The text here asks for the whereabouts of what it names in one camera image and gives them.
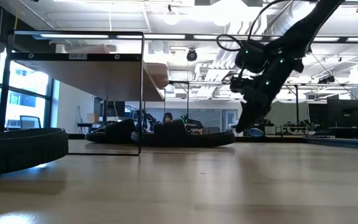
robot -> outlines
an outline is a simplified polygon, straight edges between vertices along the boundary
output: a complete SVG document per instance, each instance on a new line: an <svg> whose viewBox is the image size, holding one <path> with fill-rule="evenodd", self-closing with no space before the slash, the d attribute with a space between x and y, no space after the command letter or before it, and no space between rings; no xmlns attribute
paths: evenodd
<svg viewBox="0 0 358 224"><path fill-rule="evenodd" d="M259 15L278 2L282 2L282 0L271 2L261 10ZM233 76L230 79L230 89L234 93L241 93L246 100L246 103L241 103L242 113L236 132L242 132L245 128L251 127L259 118L264 117L270 111L272 101L291 72L295 70L301 73L303 71L302 58L311 53L310 45L313 39L343 2L345 0L318 1L315 8L305 18L295 23L280 38L267 45L250 38L256 21L251 26L247 40L240 42L226 34L218 36L217 43L223 49L225 48L219 43L220 37L231 38L240 45L240 49L225 49L239 51L236 65L241 68L241 72L238 77ZM253 79L242 78L245 69L255 74L261 73L261 75Z"/></svg>
<svg viewBox="0 0 358 224"><path fill-rule="evenodd" d="M188 114L180 116L183 121L183 124L186 126L186 131L189 134L201 134L203 129L203 124L201 121L189 118Z"/></svg>

ceiling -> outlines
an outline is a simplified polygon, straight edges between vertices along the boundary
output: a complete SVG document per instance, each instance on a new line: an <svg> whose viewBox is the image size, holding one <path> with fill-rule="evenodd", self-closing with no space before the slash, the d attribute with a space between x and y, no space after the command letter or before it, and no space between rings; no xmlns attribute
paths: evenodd
<svg viewBox="0 0 358 224"><path fill-rule="evenodd" d="M266 16L262 16L262 20L258 23L259 29L256 30L256 34L263 33L286 4L287 2L283 2L269 9ZM261 9L247 7L241 0L220 0L215 3L215 6L195 6L194 0L186 0L182 1L180 7L172 7L173 12L168 12L166 4L90 4L56 2L54 0L40 0L39 2L0 0L0 5L13 15L18 12L20 19L38 30L136 30L145 33L182 34L237 34L239 31L240 34L245 34L249 28L249 21L252 21ZM341 6L321 28L319 35L358 36L356 9L358 6ZM222 50L212 41L164 40L164 42L168 51L163 57L155 57L154 54L147 57L150 60L162 58L164 62L167 62L171 74L175 74L175 78L197 77L196 74L199 72L197 69L200 69L202 63L214 62L213 65L216 65L215 62L223 54ZM119 52L131 52L136 48L133 42L125 40L71 41L67 43L67 46L76 48L88 44L115 45ZM183 47L185 50L171 50L172 47L177 46ZM196 49L197 61L187 62L188 49ZM312 49L318 60L312 55L307 56L304 59L304 72L301 74L293 72L291 75L291 80L294 82L297 78L310 82L311 77L318 78L319 74L324 75L326 70L334 70L336 77L346 78L350 74L350 69L357 66L358 44L313 44ZM211 71L213 72L203 74L207 77L207 81L209 76L213 76L212 73L217 72L216 70ZM230 69L217 72L220 74L218 78L225 76L228 71Z"/></svg>

shelf label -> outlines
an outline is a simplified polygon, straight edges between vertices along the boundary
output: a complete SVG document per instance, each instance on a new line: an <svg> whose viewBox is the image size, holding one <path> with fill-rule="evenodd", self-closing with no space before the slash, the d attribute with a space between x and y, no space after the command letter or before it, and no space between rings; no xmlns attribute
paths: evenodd
<svg viewBox="0 0 358 224"><path fill-rule="evenodd" d="M87 60L88 54L69 54L68 59L69 60Z"/></svg>

ceiling duct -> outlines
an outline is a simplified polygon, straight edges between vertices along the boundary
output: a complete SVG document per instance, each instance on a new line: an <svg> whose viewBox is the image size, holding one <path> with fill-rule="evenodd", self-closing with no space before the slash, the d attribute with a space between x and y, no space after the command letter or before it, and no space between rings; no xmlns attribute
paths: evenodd
<svg viewBox="0 0 358 224"><path fill-rule="evenodd" d="M268 24L263 35L283 35L293 24L308 15L315 7L304 1L291 1Z"/></svg>
<svg viewBox="0 0 358 224"><path fill-rule="evenodd" d="M247 34L249 32L249 27L252 23L252 20L254 19L254 17L251 16L251 14L255 14L255 16L256 16L256 14L260 10L259 7L248 7L247 5L244 4L244 1L240 2L238 7L241 4L246 7L244 10L245 10L245 13L247 13L249 15L248 19L250 19L250 20L231 22L229 30L227 32L228 34L234 34L234 35ZM267 26L266 16L260 16L255 24L253 33L261 34L266 29L266 26ZM224 42L223 46L225 46L226 48L229 48L229 49L238 48L237 43L235 43L235 42ZM221 49L221 50L219 50L212 66L214 68L233 69L235 67L233 62L234 62L234 59L236 58L236 55L237 55L237 52L228 52L228 51Z"/></svg>
<svg viewBox="0 0 358 224"><path fill-rule="evenodd" d="M210 6L214 3L217 3L219 0L195 0L195 6Z"/></svg>
<svg viewBox="0 0 358 224"><path fill-rule="evenodd" d="M262 7L263 0L242 0L248 7Z"/></svg>

shelf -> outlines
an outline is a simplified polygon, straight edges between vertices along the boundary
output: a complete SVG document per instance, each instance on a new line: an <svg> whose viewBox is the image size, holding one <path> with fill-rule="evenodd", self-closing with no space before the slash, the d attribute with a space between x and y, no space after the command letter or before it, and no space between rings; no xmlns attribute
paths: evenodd
<svg viewBox="0 0 358 224"><path fill-rule="evenodd" d="M152 77L142 68L141 54L12 53L11 60L89 94L109 101L163 101Z"/></svg>

